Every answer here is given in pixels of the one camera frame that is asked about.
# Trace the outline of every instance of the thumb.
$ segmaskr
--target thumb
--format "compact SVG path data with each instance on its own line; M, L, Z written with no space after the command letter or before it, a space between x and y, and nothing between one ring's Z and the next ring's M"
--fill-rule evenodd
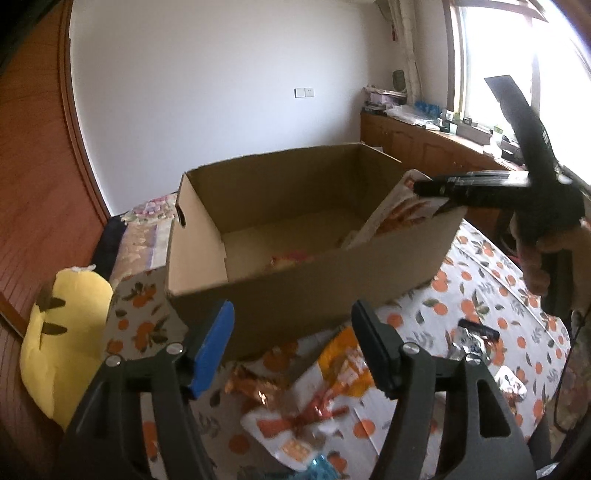
M559 252L560 250L572 250L581 242L583 235L583 229L576 227L565 232L550 233L540 238L535 246L545 254Z

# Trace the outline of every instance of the wooden cabinet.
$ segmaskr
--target wooden cabinet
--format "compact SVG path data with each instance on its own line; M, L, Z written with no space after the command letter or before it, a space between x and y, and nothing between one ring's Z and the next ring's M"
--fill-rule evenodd
M361 141L400 160L405 168L425 175L452 175L467 171L507 170L501 162L484 155L483 148L455 135L413 127L393 118L361 114ZM498 209L468 209L466 219L496 242Z

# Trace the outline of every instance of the yellow cushion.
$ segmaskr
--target yellow cushion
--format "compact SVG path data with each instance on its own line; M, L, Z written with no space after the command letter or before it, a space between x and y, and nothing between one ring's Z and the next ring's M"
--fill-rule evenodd
M43 413L65 430L100 366L113 290L94 272L68 269L49 293L42 291L31 312L21 376Z

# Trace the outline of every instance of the window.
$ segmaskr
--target window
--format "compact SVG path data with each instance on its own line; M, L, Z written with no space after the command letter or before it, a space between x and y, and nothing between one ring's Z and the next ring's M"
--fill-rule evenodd
M548 0L450 3L454 110L486 127L499 126L511 137L511 126L484 81L511 75L538 112L559 162L591 183L584 121L591 112L591 70L565 17Z

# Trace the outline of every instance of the black cable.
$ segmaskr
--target black cable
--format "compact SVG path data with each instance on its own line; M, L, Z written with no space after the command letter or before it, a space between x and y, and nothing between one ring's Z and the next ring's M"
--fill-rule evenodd
M581 333L581 330L583 330L584 322L587 319L590 312L591 312L591 304L589 304L589 307L587 308L587 312L585 313L585 315L583 317L582 324L580 325L579 329L577 330L577 333L574 334L573 341L570 343L570 351L569 351L569 354L566 356L566 361L564 362L564 368L562 370L562 373L560 374L560 380L558 381L558 387L556 388L556 402L554 403L554 426L556 427L556 429L560 433L563 433L565 435L568 432L570 432L571 429L564 429L558 423L557 412L558 412L558 400L560 399L560 389L562 387L562 380L564 379L564 373L566 372L566 366L569 364L570 356L573 354L573 350L574 350L574 347L577 343L577 339L579 338L579 334Z

